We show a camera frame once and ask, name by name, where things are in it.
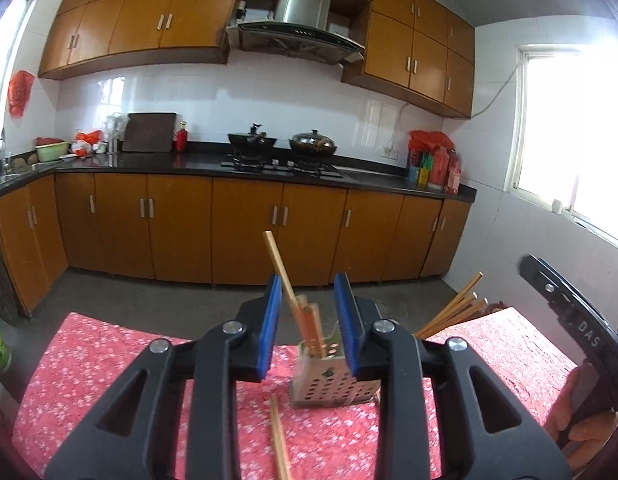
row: concrete floor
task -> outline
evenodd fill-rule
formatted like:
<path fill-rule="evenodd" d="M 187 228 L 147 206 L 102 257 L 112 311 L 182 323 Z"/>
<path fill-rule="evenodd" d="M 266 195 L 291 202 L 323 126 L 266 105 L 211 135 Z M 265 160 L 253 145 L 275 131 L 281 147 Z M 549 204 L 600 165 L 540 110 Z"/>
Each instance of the concrete floor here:
<path fill-rule="evenodd" d="M 384 317 L 395 319 L 411 332 L 425 325 L 455 295 L 442 280 L 419 280 L 383 285 L 355 285 L 354 293 L 374 300 Z M 69 269 L 33 312 L 12 327 L 0 321 L 13 361 L 0 380 L 18 401 L 42 354 L 70 312 L 108 323 L 195 339 L 232 319 L 243 301 L 263 294 L 263 287 L 189 285 L 122 278 Z M 299 288 L 320 305 L 323 327 L 330 332 L 336 319 L 331 287 Z M 276 344 L 297 344 L 300 334 L 289 308 L 281 310 Z"/>

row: cutting board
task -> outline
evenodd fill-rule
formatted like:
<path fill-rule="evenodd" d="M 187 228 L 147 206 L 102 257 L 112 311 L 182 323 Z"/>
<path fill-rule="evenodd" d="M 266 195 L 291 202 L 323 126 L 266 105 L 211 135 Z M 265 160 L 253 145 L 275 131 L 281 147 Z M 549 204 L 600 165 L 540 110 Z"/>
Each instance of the cutting board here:
<path fill-rule="evenodd" d="M 170 152 L 176 114 L 129 114 L 122 143 L 123 152 Z"/>

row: black countertop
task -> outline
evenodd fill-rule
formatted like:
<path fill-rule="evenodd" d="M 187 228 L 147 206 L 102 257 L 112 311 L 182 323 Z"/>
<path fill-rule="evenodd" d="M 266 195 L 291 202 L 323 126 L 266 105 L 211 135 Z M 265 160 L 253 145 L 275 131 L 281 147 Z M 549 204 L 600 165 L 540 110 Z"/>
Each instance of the black countertop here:
<path fill-rule="evenodd" d="M 346 189 L 368 189 L 429 198 L 450 198 L 473 202 L 476 190 L 460 186 L 457 195 L 449 195 L 417 187 L 403 177 L 382 173 L 339 168 L 342 178 L 295 174 L 290 171 L 267 171 L 263 173 L 244 173 L 232 166 L 223 166 L 226 155 L 215 153 L 117 153 L 115 155 L 95 155 L 86 160 L 67 160 L 39 171 L 25 171 L 22 177 L 13 179 L 0 186 L 0 197 L 12 190 L 26 186 L 30 182 L 52 173 L 142 173 L 142 174 L 188 174 L 202 176 L 223 176 L 230 178 L 249 178 L 254 180 L 272 180 L 293 184 L 313 186 L 340 187 Z"/>

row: table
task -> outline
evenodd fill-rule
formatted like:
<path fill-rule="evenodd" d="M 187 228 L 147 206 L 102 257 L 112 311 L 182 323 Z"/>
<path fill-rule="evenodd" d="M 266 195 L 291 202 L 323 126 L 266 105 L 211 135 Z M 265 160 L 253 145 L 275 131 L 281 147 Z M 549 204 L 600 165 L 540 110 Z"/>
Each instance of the table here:
<path fill-rule="evenodd" d="M 515 309 L 450 327 L 431 340 L 465 338 L 496 371 L 539 422 L 576 365 Z M 42 356 L 18 412 L 12 441 L 26 462 L 42 475 L 55 451 L 122 370 L 159 335 L 69 314 Z M 183 342 L 169 338 L 174 344 Z M 276 478 L 269 427 L 269 397 L 278 396 L 282 425 L 295 480 L 374 476 L 378 432 L 373 403 L 346 408 L 293 410 L 288 381 L 295 346 L 274 348 L 271 369 L 259 384 L 238 383 L 238 432 L 244 480 Z M 441 475 L 438 427 L 431 384 L 425 381 L 432 478 Z M 184 478 L 187 385 L 179 428 L 176 476 Z"/>

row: range hood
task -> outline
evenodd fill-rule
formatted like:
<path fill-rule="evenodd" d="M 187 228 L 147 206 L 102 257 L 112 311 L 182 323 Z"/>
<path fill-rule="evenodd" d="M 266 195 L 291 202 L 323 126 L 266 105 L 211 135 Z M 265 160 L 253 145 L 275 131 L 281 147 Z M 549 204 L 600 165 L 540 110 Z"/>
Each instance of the range hood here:
<path fill-rule="evenodd" d="M 231 48 L 282 54 L 327 64 L 362 59 L 364 47 L 328 32 L 331 0 L 278 0 L 273 20 L 237 21 L 227 27 Z"/>

